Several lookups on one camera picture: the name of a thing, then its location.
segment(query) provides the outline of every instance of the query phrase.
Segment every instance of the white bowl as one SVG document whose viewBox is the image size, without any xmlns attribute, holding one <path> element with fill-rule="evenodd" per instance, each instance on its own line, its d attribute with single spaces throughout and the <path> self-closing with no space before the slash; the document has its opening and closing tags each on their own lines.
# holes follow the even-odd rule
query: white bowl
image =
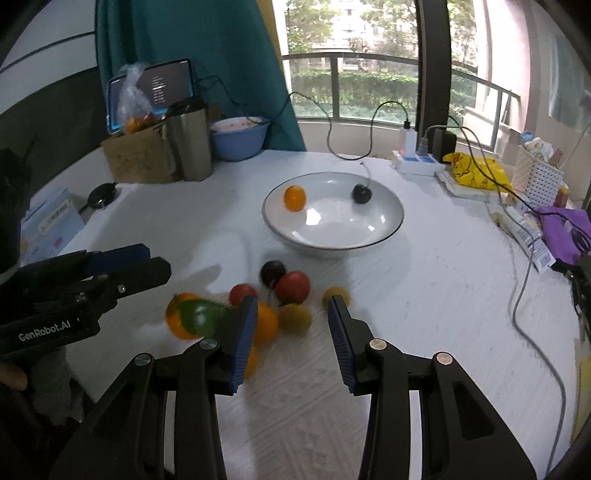
<svg viewBox="0 0 591 480">
<path fill-rule="evenodd" d="M 404 220 L 404 207 L 394 192 L 371 180 L 371 200 L 365 205 L 351 197 L 368 179 L 351 173 L 302 175 L 275 187 L 262 205 L 269 228 L 288 244 L 311 252 L 343 252 L 376 245 L 393 236 Z M 299 185 L 306 205 L 290 212 L 283 203 L 287 187 Z"/>
</svg>

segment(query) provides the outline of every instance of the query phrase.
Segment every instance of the metal railing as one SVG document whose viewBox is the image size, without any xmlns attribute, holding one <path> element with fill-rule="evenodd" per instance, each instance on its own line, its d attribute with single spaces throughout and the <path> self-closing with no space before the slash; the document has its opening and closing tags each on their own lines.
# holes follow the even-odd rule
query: metal railing
<svg viewBox="0 0 591 480">
<path fill-rule="evenodd" d="M 359 119 L 359 118 L 350 118 L 350 117 L 343 117 L 340 114 L 340 86 L 339 86 L 339 61 L 338 59 L 356 59 L 356 60 L 381 60 L 381 61 L 391 61 L 396 63 L 402 63 L 412 66 L 418 67 L 418 60 L 415 59 L 406 59 L 404 57 L 395 57 L 390 55 L 381 55 L 375 53 L 354 53 L 348 51 L 317 51 L 317 52 L 310 52 L 310 53 L 297 53 L 297 54 L 290 54 L 290 55 L 283 55 L 283 60 L 305 60 L 305 59 L 329 59 L 330 60 L 330 86 L 332 91 L 332 120 L 335 122 L 354 122 L 364 125 L 369 125 L 369 120 Z M 494 150 L 496 146 L 496 140 L 499 133 L 499 126 L 501 121 L 505 122 L 507 115 L 509 114 L 509 106 L 511 104 L 511 98 L 515 98 L 517 101 L 520 101 L 519 95 L 516 93 L 507 90 L 499 85 L 496 85 L 488 80 L 478 78 L 475 75 L 470 73 L 463 72 L 458 69 L 452 68 L 452 75 L 457 75 L 459 77 L 465 78 L 467 80 L 471 80 L 475 83 L 480 85 L 486 86 L 490 90 L 495 90 L 496 93 L 496 110 L 495 110 L 495 119 L 492 124 L 492 135 L 491 141 L 489 144 L 483 145 L 485 148 Z M 507 95 L 507 102 L 505 105 L 505 109 L 503 110 L 503 98 L 504 95 Z M 314 120 L 317 121 L 318 117 L 303 117 L 299 116 L 298 119 L 303 120 Z M 388 121 L 375 121 L 377 125 L 400 125 L 394 122 Z"/>
</svg>

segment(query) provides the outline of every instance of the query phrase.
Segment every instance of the blue paper box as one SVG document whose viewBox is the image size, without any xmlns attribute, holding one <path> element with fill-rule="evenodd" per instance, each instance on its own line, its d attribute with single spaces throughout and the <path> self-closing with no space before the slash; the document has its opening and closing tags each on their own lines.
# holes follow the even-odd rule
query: blue paper box
<svg viewBox="0 0 591 480">
<path fill-rule="evenodd" d="M 55 257 L 84 228 L 67 189 L 32 206 L 21 223 L 21 266 Z"/>
</svg>

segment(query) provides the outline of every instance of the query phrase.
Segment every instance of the bowl rim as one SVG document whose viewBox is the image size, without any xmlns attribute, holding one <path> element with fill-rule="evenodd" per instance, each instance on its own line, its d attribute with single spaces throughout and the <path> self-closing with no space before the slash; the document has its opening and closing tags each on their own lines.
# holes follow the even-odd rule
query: bowl rim
<svg viewBox="0 0 591 480">
<path fill-rule="evenodd" d="M 247 120 L 249 119 L 257 119 L 260 120 L 260 123 L 258 123 L 257 125 L 252 125 L 251 127 L 247 127 L 247 128 L 243 128 L 242 130 L 214 130 L 213 127 L 214 125 L 220 123 L 220 122 L 225 122 L 226 120 L 236 120 L 238 118 L 245 118 Z M 255 128 L 268 128 L 269 127 L 269 119 L 260 116 L 260 115 L 253 115 L 253 116 L 233 116 L 230 118 L 222 118 L 220 120 L 216 120 L 214 122 L 212 122 L 209 125 L 209 131 L 212 135 L 230 135 L 230 134 L 237 134 L 237 133 L 241 133 L 241 132 L 248 132 L 248 131 L 252 131 Z"/>
<path fill-rule="evenodd" d="M 283 240 L 285 240 L 285 241 L 287 241 L 287 242 L 289 242 L 291 244 L 298 245 L 299 247 L 312 248 L 312 249 L 315 249 L 315 250 L 322 250 L 322 251 L 348 251 L 348 250 L 359 250 L 361 248 L 372 247 L 374 245 L 380 244 L 381 242 L 384 242 L 388 238 L 390 238 L 391 236 L 393 236 L 393 234 L 395 234 L 396 232 L 398 232 L 398 230 L 400 230 L 400 227 L 402 227 L 402 224 L 404 223 L 404 216 L 405 216 L 404 204 L 402 203 L 402 201 L 400 200 L 400 198 L 398 197 L 398 195 L 396 195 L 396 193 L 394 193 L 392 190 L 390 190 L 383 183 L 380 183 L 380 182 L 378 182 L 377 180 L 374 180 L 374 179 L 369 179 L 370 183 L 371 182 L 378 183 L 379 185 L 381 185 L 385 189 L 389 190 L 392 193 L 392 195 L 394 195 L 396 197 L 396 199 L 398 200 L 398 203 L 400 204 L 400 207 L 402 209 L 402 218 L 400 219 L 400 223 L 398 224 L 398 226 L 394 229 L 394 231 L 392 233 L 390 233 L 388 236 L 385 236 L 384 238 L 382 238 L 380 240 L 377 240 L 377 241 L 375 241 L 373 243 L 366 244 L 366 245 L 358 245 L 356 247 L 315 247 L 314 245 L 305 244 L 304 242 L 300 242 L 298 240 L 294 240 L 293 238 L 289 238 L 289 237 L 285 236 L 283 233 L 281 233 L 277 228 L 273 227 L 271 225 L 271 222 L 267 218 L 267 215 L 265 214 L 265 205 L 267 204 L 267 200 L 269 199 L 269 196 L 271 195 L 271 193 L 273 193 L 275 190 L 277 190 L 279 187 L 285 185 L 286 183 L 289 183 L 289 182 L 294 181 L 296 179 L 300 179 L 302 177 L 309 177 L 311 175 L 320 175 L 320 174 L 323 174 L 323 173 L 338 174 L 338 175 L 347 175 L 347 176 L 356 177 L 356 178 L 362 179 L 362 180 L 367 180 L 368 179 L 367 177 L 362 177 L 361 175 L 357 175 L 355 173 L 348 173 L 348 172 L 344 172 L 344 171 L 317 171 L 317 172 L 312 172 L 312 173 L 306 173 L 304 175 L 298 175 L 297 177 L 293 177 L 293 178 L 291 178 L 289 180 L 286 180 L 286 181 L 280 183 L 279 185 L 277 185 L 276 187 L 274 187 L 269 193 L 267 193 L 267 196 L 265 197 L 265 200 L 263 201 L 262 207 L 261 207 L 261 213 L 262 213 L 263 220 L 267 224 L 267 227 L 269 227 L 270 230 L 273 231 L 273 233 L 275 233 L 276 235 L 280 236 Z"/>
</svg>

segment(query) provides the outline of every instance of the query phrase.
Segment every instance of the white plastic basket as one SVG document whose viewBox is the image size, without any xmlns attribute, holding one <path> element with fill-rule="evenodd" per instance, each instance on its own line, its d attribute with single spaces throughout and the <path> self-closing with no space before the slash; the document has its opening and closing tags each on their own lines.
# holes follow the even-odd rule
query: white plastic basket
<svg viewBox="0 0 591 480">
<path fill-rule="evenodd" d="M 527 195 L 532 207 L 553 205 L 564 172 L 519 147 L 511 186 Z"/>
</svg>

